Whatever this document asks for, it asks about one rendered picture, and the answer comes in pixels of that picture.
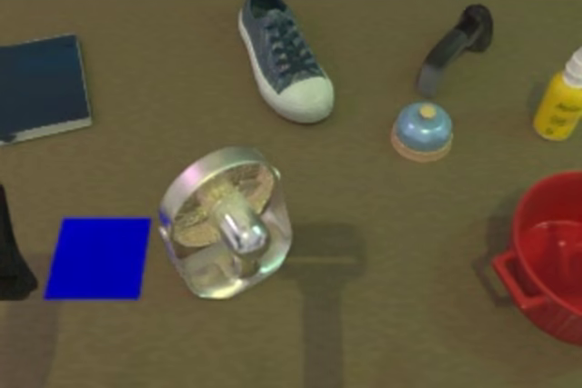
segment blue bell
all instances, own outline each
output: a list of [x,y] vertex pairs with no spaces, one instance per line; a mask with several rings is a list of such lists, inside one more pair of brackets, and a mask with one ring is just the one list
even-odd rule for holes
[[440,106],[421,102],[405,107],[392,129],[392,145],[405,158],[419,163],[446,156],[453,140],[453,123]]

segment shoelace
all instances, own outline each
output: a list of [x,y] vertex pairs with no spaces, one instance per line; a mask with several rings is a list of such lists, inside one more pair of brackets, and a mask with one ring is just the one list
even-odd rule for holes
[[267,25],[266,30],[271,33],[269,43],[282,78],[303,72],[317,73],[316,59],[292,19],[278,18]]

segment brown table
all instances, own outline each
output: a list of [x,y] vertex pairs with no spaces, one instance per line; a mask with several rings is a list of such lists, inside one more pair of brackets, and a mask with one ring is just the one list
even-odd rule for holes
[[[582,349],[539,332],[481,267],[507,244],[519,194],[580,165],[582,131],[546,143],[528,117],[582,42],[582,0],[288,1],[337,90],[333,117],[312,127],[258,96],[236,31],[241,0],[0,0],[0,44],[80,36],[95,116],[89,129],[0,149],[19,245],[41,281],[30,300],[0,303],[0,386],[581,384]],[[391,124],[417,98],[427,51],[475,1],[497,35],[440,89],[453,151],[409,163]],[[155,215],[179,172],[231,144],[281,170],[294,253],[331,242],[365,255],[360,274],[309,276],[330,295],[341,284],[339,302],[317,305],[285,269],[235,300],[198,300],[155,230],[139,302],[42,301],[64,216]]]

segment black object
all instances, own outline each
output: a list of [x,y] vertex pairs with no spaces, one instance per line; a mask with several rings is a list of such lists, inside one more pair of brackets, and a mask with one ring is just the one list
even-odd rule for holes
[[90,124],[76,36],[0,46],[0,144]]
[[0,185],[0,301],[24,300],[38,288],[38,281],[20,254],[5,189]]
[[281,269],[303,295],[305,388],[342,388],[342,292],[366,268],[365,241],[347,224],[313,224],[295,231]]
[[463,52],[485,52],[493,41],[493,16],[483,5],[468,6],[457,25],[430,51],[416,87],[425,98],[437,93],[445,68]]

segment red pot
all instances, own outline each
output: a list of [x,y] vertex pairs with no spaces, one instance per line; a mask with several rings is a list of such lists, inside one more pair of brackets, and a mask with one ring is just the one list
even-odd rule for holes
[[493,266],[529,320],[582,345],[582,172],[534,185],[513,219],[510,248]]

